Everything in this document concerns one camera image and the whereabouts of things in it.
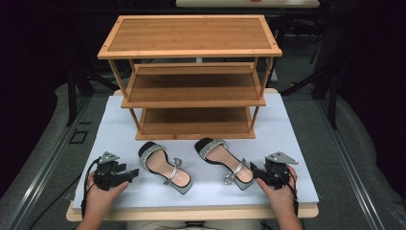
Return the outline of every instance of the wooden frame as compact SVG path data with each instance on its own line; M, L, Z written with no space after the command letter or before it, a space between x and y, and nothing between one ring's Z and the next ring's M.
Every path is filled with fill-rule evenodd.
M98 58L110 64L124 96L122 108L130 110L136 124L136 139L152 140L255 138L254 124L259 107L266 105L263 91L268 79L265 74L259 82L258 58L268 58L268 73L273 57L281 55L263 15L129 15L119 16ZM115 63L126 58L132 69L128 85ZM135 64L136 58L253 61ZM250 106L256 107L253 115ZM140 119L134 108L143 109ZM159 111L178 112L179 118L159 116ZM183 122L188 116L192 118Z

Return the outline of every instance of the wooden table edge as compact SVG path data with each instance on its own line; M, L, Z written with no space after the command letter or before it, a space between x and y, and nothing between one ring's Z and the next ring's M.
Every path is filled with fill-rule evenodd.
M299 218L317 217L317 203L299 204ZM80 210L73 209L73 202L66 213L69 221L81 221ZM173 208L139 208L111 210L104 220L135 221L135 220L210 220L210 219L274 219L275 214L269 205L253 206L218 206L218 207L173 207Z

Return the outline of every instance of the white table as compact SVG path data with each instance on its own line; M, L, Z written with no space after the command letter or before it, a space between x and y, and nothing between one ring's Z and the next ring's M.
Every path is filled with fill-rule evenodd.
M106 219L114 220L204 220L204 219L270 219L274 217L265 194L257 183L245 191L236 184L224 185L227 170L203 161L194 150L197 140L156 140L166 148L169 161L183 160L182 169L193 181L191 189L181 195L171 186L163 185L162 176L152 174L139 164L138 150L146 141L134 139L136 127L127 109L121 109L122 96L108 99L76 198L67 212L71 221L81 220L80 203L83 196L85 172L91 162L106 150L119 155L119 163L128 170L140 169L140 175L116 199ZM264 156L281 150L299 161L293 166L299 176L297 183L299 217L313 218L318 214L319 201L305 160L299 148L279 93L265 93L267 106L259 110L256 139L227 139L230 152L238 159L246 158L263 168Z

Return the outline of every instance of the white tabletop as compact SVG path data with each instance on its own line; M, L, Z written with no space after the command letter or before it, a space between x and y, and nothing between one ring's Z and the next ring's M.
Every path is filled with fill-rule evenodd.
M268 200L257 183L245 191L236 184L224 185L225 167L210 165L203 161L194 149L197 140L157 140L164 146L169 161L174 157L183 160L182 169L188 172L193 181L191 189L181 195L171 186L163 185L164 178L152 174L140 166L138 150L146 141L136 141L136 127L127 109L121 109L122 96L108 99L101 120L95 144L90 152L76 190L73 209L79 210L83 196L83 180L91 162L110 151L120 156L120 164L126 163L127 170L140 169L138 177L116 199L114 209L158 208L158 207L215 207L228 205L264 205ZM264 156L278 150L299 161L293 168L299 176L297 183L300 203L319 201L313 182L302 156L295 133L290 124L281 95L266 93L267 106L259 110L255 126L256 139L227 139L229 151L238 159L243 157L263 169ZM141 110L136 109L139 117Z

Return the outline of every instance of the ankle strap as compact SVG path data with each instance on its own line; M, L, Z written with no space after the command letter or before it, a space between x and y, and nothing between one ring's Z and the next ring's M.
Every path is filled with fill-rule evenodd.
M172 181L172 179L175 177L176 172L178 169L180 169L180 167L182 166L182 160L179 158L175 158L175 167L173 168L172 174L170 175L170 178L166 179L164 181L165 185L169 185L170 182Z
M239 173L239 171L241 171L242 167L245 165L245 158L242 158L241 162L239 163L237 169L232 173L232 174L228 174L225 178L224 178L224 184L229 185L231 183L233 183L233 181L236 179L237 174Z

